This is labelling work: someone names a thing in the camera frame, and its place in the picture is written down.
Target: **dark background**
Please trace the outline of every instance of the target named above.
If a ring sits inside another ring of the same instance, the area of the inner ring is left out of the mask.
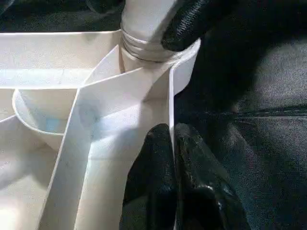
[[[107,31],[122,6],[17,4],[2,32]],[[307,2],[246,0],[202,38],[192,80],[175,98],[228,170],[252,229],[307,229]]]

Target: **curved plastic cup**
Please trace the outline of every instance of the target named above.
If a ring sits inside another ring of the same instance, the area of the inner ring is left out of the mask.
[[[26,127],[59,150],[75,94],[75,89],[16,90],[13,109]]]

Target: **white plastic tray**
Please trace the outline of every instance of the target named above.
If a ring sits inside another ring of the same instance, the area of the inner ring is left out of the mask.
[[[118,229],[127,173],[153,126],[173,135],[200,46],[151,63],[120,38],[0,34],[1,229]]]

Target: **gloved finger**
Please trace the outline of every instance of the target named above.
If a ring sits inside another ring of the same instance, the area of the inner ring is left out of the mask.
[[[108,13],[124,0],[86,0],[87,6],[96,13]]]
[[[167,27],[162,46],[182,51],[227,15],[238,0],[185,0]]]
[[[125,188],[120,230],[172,230],[177,192],[169,127],[159,124],[145,137]]]
[[[230,176],[203,141],[186,124],[175,126],[183,211],[177,218],[183,229],[249,230],[246,213],[230,185]]]

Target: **white pipe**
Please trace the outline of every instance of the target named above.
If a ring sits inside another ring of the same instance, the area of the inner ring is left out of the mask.
[[[176,13],[178,0],[126,0],[121,29],[126,49],[135,57],[167,61],[180,54],[164,50],[163,32]]]

